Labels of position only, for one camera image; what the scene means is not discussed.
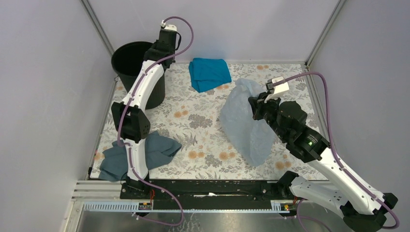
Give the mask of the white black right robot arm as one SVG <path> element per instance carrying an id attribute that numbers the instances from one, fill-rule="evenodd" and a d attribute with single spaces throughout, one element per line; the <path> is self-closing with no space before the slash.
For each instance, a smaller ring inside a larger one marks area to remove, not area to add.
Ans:
<path id="1" fill-rule="evenodd" d="M 263 92 L 248 98 L 252 118 L 264 120 L 294 157 L 319 171 L 336 187 L 331 190 L 287 171 L 278 181 L 278 195 L 319 204 L 341 217 L 355 232 L 385 229 L 386 214 L 397 204 L 397 197 L 372 188 L 334 155 L 327 139 L 306 125 L 307 114 L 297 102 L 269 100 L 267 96 Z"/>

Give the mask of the grey blue crumpled cloth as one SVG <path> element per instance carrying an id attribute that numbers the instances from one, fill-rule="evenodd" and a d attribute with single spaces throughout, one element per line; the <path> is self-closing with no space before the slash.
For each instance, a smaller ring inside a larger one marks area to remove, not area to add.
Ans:
<path id="1" fill-rule="evenodd" d="M 169 164 L 182 144 L 174 139 L 159 135 L 157 131 L 148 135 L 145 141 L 145 158 L 149 170 Z M 104 160 L 100 164 L 99 179 L 107 181 L 124 180 L 128 171 L 125 147 L 112 142 L 112 147 L 103 152 Z"/>

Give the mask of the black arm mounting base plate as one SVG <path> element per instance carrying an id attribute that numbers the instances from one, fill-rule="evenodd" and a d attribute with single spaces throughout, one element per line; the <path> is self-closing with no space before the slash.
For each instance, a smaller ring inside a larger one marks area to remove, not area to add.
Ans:
<path id="1" fill-rule="evenodd" d="M 175 202 L 179 209 L 186 203 L 198 205 L 207 200 L 231 205 L 242 201 L 280 201 L 290 205 L 299 198 L 281 181 L 266 180 L 171 180 L 150 179 L 148 184 L 127 180 L 122 183 L 122 200 L 147 200 L 149 203 Z"/>

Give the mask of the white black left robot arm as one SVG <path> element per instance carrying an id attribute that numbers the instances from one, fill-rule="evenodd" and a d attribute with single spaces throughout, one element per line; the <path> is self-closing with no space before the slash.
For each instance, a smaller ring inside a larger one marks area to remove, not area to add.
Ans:
<path id="1" fill-rule="evenodd" d="M 127 149 L 128 170 L 125 190 L 131 190 L 139 199 L 149 195 L 148 168 L 145 141 L 150 132 L 146 109 L 160 105 L 165 96 L 164 74 L 174 62 L 181 37 L 176 26 L 160 30 L 154 42 L 132 42 L 118 48 L 111 58 L 114 71 L 119 75 L 126 96 L 111 106 L 117 138 Z"/>

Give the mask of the black plastic trash bin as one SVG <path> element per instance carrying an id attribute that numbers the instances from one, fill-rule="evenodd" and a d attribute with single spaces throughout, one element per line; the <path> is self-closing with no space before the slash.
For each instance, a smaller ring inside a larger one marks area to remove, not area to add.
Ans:
<path id="1" fill-rule="evenodd" d="M 130 91 L 144 61 L 145 52 L 153 45 L 151 42 L 136 41 L 119 47 L 111 57 L 111 65 L 120 77 L 125 89 Z M 165 77 L 156 83 L 146 104 L 146 109 L 158 107 L 165 98 Z"/>

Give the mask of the light blue plastic trash bag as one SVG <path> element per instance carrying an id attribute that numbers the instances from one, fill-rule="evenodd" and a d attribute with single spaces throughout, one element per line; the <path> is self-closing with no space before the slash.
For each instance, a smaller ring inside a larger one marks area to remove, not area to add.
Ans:
<path id="1" fill-rule="evenodd" d="M 227 138 L 251 166 L 262 165 L 270 156 L 277 136 L 264 120 L 254 120 L 249 97 L 264 92 L 262 86 L 239 78 L 220 110 L 220 124 Z"/>

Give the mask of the floral patterned table mat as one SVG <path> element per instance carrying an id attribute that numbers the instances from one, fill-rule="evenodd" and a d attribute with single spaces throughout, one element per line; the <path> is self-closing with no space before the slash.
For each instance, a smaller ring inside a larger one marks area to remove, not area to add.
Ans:
<path id="1" fill-rule="evenodd" d="M 187 63 L 173 64 L 165 73 L 165 99 L 158 107 L 145 114 L 151 123 L 151 131 L 174 139 L 182 148 L 173 160 L 149 171 L 151 179 L 251 179 L 277 180 L 286 171 L 293 171 L 309 180 L 326 180 L 317 170 L 293 157 L 284 144 L 275 140 L 268 159 L 253 167 L 237 152 L 221 129 L 219 115 L 226 98 L 235 87 L 235 80 L 245 78 L 264 82 L 274 76 L 290 77 L 306 70 L 296 63 L 228 63 L 232 82 L 204 93 L 192 88 Z M 307 112 L 307 125 L 321 131 L 321 123 L 315 114 L 306 77 L 290 82 L 290 91 L 282 97 L 285 101 L 297 101 Z M 89 179 L 100 175 L 103 152 L 117 140 L 111 110 L 108 110 L 100 142 L 90 167 Z"/>

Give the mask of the bright blue folded cloth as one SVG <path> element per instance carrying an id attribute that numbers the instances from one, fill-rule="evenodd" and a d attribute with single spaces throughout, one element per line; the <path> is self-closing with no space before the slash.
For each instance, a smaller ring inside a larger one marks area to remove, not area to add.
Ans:
<path id="1" fill-rule="evenodd" d="M 206 92 L 232 81 L 223 59 L 194 58 L 189 63 L 191 86 L 198 93 Z"/>

